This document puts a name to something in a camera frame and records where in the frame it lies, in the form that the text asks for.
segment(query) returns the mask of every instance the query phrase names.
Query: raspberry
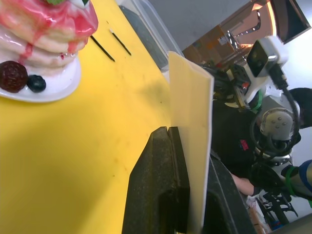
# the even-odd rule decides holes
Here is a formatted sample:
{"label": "raspberry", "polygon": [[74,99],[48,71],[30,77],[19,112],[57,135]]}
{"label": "raspberry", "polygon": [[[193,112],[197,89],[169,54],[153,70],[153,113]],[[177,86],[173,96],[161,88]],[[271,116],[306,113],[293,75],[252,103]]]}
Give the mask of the raspberry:
{"label": "raspberry", "polygon": [[18,93],[27,83],[28,74],[26,68],[14,61],[6,61],[0,64],[0,88]]}

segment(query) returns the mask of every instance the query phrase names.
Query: red object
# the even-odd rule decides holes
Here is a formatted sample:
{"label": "red object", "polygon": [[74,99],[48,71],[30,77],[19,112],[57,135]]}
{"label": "red object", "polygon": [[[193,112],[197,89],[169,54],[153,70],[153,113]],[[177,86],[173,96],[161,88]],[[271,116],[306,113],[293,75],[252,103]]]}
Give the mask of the red object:
{"label": "red object", "polygon": [[68,43],[68,52],[69,53],[74,53],[76,51],[77,48],[77,42],[76,41],[70,41]]}
{"label": "red object", "polygon": [[243,87],[243,89],[248,89],[249,83],[248,82],[243,83],[242,87]]}
{"label": "red object", "polygon": [[19,63],[20,63],[20,64],[23,64],[23,65],[24,65],[24,64],[25,64],[25,61],[26,61],[30,56],[32,56],[32,54],[33,54],[33,48],[34,48],[34,46],[33,46],[32,44],[27,43],[24,54],[20,55],[20,57],[19,57]]}
{"label": "red object", "polygon": [[0,64],[0,88],[10,93],[18,93],[25,87],[27,80],[27,70],[18,62],[7,61]]}
{"label": "red object", "polygon": [[241,143],[241,145],[242,145],[242,147],[243,147],[243,150],[244,150],[244,151],[246,151],[246,150],[248,150],[248,149],[249,149],[249,147],[248,147],[248,144],[247,144],[247,141],[246,141],[246,140],[240,140],[240,143]]}

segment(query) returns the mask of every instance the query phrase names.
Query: person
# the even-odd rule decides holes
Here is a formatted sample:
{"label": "person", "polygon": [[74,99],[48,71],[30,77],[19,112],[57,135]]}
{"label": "person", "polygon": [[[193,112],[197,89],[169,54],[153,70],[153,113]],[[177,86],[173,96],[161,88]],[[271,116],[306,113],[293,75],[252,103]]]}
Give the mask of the person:
{"label": "person", "polygon": [[[300,107],[301,129],[311,127],[312,89],[296,88],[290,90],[290,93]],[[250,124],[255,115],[251,111],[241,113],[223,101],[214,100],[213,103],[211,148],[230,171],[238,190],[245,195],[256,195],[261,191],[261,188],[255,188],[249,181],[255,150],[250,137]]]}

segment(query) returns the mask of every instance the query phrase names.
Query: white plate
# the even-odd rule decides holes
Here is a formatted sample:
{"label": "white plate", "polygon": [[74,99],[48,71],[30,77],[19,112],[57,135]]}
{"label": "white plate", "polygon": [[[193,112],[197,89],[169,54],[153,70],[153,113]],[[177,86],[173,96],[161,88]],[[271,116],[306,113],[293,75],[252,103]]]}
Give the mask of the white plate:
{"label": "white plate", "polygon": [[51,102],[71,95],[81,79],[81,67],[78,58],[68,64],[64,71],[56,76],[43,77],[47,88],[39,94],[33,93],[27,86],[16,94],[0,88],[0,96],[26,102]]}

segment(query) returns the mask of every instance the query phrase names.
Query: yellow table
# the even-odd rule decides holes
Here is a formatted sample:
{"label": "yellow table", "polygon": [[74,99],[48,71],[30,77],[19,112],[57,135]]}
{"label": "yellow table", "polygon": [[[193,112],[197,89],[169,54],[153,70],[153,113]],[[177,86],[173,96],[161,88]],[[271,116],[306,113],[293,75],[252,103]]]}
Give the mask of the yellow table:
{"label": "yellow table", "polygon": [[[0,98],[0,233],[119,234],[130,172],[169,126],[169,85],[114,0],[93,0],[95,37],[64,100]],[[109,28],[132,52],[129,56]]]}

